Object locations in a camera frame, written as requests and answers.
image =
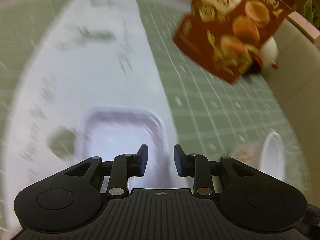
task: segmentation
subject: ribbed black surface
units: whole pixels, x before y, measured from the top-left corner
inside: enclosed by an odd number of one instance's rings
[[[90,224],[72,232],[45,234],[25,229],[21,240],[306,240],[297,230],[260,234],[229,222],[211,200],[187,189],[135,189],[125,199],[111,200]]]

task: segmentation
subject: white calibration symbol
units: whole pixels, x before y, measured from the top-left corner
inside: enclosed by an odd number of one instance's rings
[[[156,193],[157,195],[159,195],[160,197],[164,196],[166,193],[164,193],[163,191],[159,191]]]

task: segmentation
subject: checkered tablecloth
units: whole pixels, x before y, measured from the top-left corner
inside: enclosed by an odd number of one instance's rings
[[[0,8],[0,153],[4,127],[20,74],[46,28],[68,0],[25,0]],[[183,11],[137,0],[140,16],[177,130],[187,153],[220,157],[238,144],[278,132],[286,147],[286,182],[310,195],[310,180],[297,138],[266,81],[240,78],[229,85],[182,54],[172,41]],[[0,161],[0,230],[6,228],[5,176]]]

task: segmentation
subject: red food package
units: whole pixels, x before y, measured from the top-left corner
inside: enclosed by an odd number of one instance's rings
[[[232,83],[296,9],[295,0],[192,0],[173,41],[192,60]]]

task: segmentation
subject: paper cup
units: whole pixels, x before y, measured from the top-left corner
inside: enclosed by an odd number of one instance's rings
[[[263,140],[237,146],[229,156],[276,179],[285,180],[284,143],[275,131]]]

